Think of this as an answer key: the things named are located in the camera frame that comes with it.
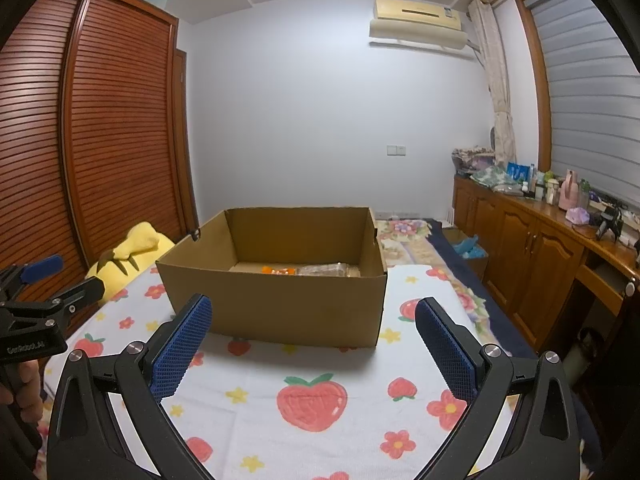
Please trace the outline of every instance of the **cardboard box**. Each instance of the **cardboard box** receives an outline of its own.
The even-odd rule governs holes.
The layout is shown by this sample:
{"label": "cardboard box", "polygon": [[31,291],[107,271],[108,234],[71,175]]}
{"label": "cardboard box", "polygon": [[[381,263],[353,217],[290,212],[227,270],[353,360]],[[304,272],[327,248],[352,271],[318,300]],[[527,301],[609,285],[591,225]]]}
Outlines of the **cardboard box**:
{"label": "cardboard box", "polygon": [[[158,260],[174,310],[211,299],[211,332],[331,347],[376,345],[386,265],[368,208],[245,208],[219,213]],[[350,276],[263,274],[262,267],[349,264]]]}
{"label": "cardboard box", "polygon": [[[449,241],[451,245],[459,244],[462,240],[468,238],[460,229],[457,227],[447,227],[442,230],[442,234]],[[472,260],[465,260],[466,264],[476,273],[480,281],[484,280],[484,272],[486,270],[486,266],[489,263],[489,256],[485,256],[484,258],[473,258]]]}

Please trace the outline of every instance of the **window blind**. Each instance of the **window blind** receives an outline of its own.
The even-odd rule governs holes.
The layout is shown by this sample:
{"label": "window blind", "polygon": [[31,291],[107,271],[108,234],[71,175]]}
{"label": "window blind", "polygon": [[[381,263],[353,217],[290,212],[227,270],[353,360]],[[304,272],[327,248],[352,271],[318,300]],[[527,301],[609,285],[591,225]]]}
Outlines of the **window blind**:
{"label": "window blind", "polygon": [[526,0],[549,82],[551,169],[640,207],[640,75],[591,0]]}

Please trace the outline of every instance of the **finger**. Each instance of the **finger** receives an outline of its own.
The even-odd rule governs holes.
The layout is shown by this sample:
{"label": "finger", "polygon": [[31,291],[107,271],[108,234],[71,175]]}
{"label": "finger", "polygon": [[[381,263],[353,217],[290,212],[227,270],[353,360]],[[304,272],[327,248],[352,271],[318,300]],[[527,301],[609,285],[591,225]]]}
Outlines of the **finger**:
{"label": "finger", "polygon": [[15,394],[18,406],[26,408],[38,402],[40,399],[40,376],[35,376],[29,383],[25,384],[20,391]]}
{"label": "finger", "polygon": [[4,386],[0,384],[0,404],[13,404],[14,396]]}
{"label": "finger", "polygon": [[23,383],[30,382],[34,377],[40,376],[40,369],[37,361],[26,361],[18,365],[18,373]]}
{"label": "finger", "polygon": [[20,412],[20,418],[28,424],[38,422],[42,418],[42,401],[23,409]]}

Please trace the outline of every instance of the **curtain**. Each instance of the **curtain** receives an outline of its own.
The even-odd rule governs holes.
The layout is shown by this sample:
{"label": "curtain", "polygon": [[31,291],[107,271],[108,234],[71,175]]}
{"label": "curtain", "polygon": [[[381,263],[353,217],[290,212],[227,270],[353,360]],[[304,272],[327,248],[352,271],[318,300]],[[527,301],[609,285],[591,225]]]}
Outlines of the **curtain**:
{"label": "curtain", "polygon": [[510,161],[516,162],[516,141],[502,38],[490,5],[484,4],[482,0],[473,0],[469,5],[469,15],[478,35],[484,57],[484,70],[489,80],[489,92],[494,102],[495,161],[498,166],[506,168]]}

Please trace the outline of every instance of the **stuffed animal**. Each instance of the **stuffed animal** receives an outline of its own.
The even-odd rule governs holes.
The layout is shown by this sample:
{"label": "stuffed animal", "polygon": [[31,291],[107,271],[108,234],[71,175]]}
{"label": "stuffed animal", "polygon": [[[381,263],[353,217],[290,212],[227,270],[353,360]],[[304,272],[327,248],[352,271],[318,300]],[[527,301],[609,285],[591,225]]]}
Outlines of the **stuffed animal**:
{"label": "stuffed animal", "polygon": [[98,304],[109,301],[173,246],[149,222],[133,226],[127,238],[113,250],[103,252],[86,275],[97,276],[104,283],[104,296]]}

